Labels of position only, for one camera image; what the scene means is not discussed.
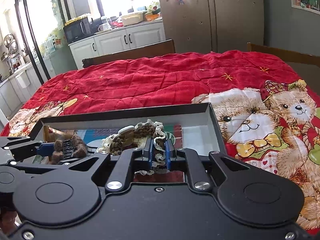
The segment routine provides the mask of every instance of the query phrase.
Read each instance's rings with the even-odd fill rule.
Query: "cup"
[[[109,23],[101,24],[98,27],[98,31],[99,32],[106,31],[106,30],[109,30],[109,29],[110,29],[110,24]]]

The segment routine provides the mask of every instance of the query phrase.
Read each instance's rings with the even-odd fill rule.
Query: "crocheted doily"
[[[151,175],[157,171],[159,167],[165,166],[165,140],[166,135],[163,131],[164,127],[161,122],[152,122],[150,119],[147,122],[138,123],[133,130],[132,146],[144,148],[148,138],[153,138],[155,147],[154,158],[152,162],[153,171],[138,171],[142,175]],[[98,148],[96,152],[107,152],[111,155],[120,155],[123,149],[123,144],[128,140],[128,134],[112,134],[102,140],[102,147]]]

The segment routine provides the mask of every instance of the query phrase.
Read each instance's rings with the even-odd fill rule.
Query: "white kitchen cabinet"
[[[99,56],[131,48],[126,30],[106,33],[105,35],[95,37],[94,40],[97,44]]]
[[[33,84],[36,89],[41,87],[41,83],[40,83],[40,80],[36,74],[35,69],[33,67],[31,67],[31,68],[28,68],[26,70],[26,72],[27,72],[27,76],[30,80],[30,83]]]
[[[97,34],[89,39],[70,45],[77,68],[82,69],[82,60],[111,53],[134,49],[165,41],[163,23],[130,25],[118,30]]]
[[[70,49],[78,69],[82,69],[83,59],[99,56],[94,38],[90,38],[76,44],[71,44]]]
[[[9,117],[12,113],[11,109],[7,105],[6,101],[4,100],[2,94],[0,93],[0,109],[4,113],[6,117]]]
[[[21,105],[21,101],[19,100],[9,80],[0,87],[0,93],[4,97],[4,100],[12,112]]]
[[[137,26],[128,28],[126,31],[131,49],[165,41],[162,23]]]
[[[26,99],[26,98],[24,97],[24,95],[23,95],[23,93],[22,93],[22,91],[21,91],[21,87],[19,86],[17,80],[16,80],[15,78],[11,78],[11,79],[10,79],[10,83],[11,83],[14,91],[16,92],[19,100],[20,100],[22,103],[27,102],[27,100],[28,100],[29,98]]]

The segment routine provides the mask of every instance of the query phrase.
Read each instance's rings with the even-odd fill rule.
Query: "teddy bear print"
[[[278,152],[291,151],[294,142],[287,136],[288,128],[279,126],[280,117],[267,109],[259,90],[234,88],[192,100],[200,102],[212,104],[229,155],[277,174]]]
[[[44,106],[33,109],[20,109],[9,121],[9,136],[27,136],[35,124],[44,117],[57,116],[63,113],[64,109],[72,106],[77,98],[66,102],[50,101]]]
[[[305,229],[320,226],[320,166],[310,155],[318,145],[319,119],[315,117],[316,103],[308,95],[306,84],[265,81],[262,99],[268,109],[281,116],[292,131],[297,148],[289,153],[279,152],[279,175],[294,181],[305,195],[305,204],[297,222]]]

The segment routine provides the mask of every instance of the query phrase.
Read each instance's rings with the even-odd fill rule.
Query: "kitchen appliance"
[[[11,43],[11,41],[13,41],[13,40],[14,40],[13,34],[12,33],[7,34],[3,39],[4,46],[6,48],[8,48],[10,43]]]
[[[67,42],[72,43],[92,36],[94,34],[91,30],[92,21],[88,14],[67,21],[63,28]]]
[[[18,44],[16,42],[16,40],[11,41],[11,43],[9,44],[8,47],[8,51],[11,57],[13,57],[13,55],[15,55],[18,51]]]
[[[91,24],[91,26],[90,26],[90,28],[91,28],[91,32],[92,33],[96,33],[96,32],[98,32],[99,30],[98,30],[98,28],[99,28],[99,26],[101,25],[101,24],[103,24],[103,23],[105,23],[107,21],[107,19],[104,19],[104,18],[97,18],[97,19],[93,19],[92,20],[92,24]]]

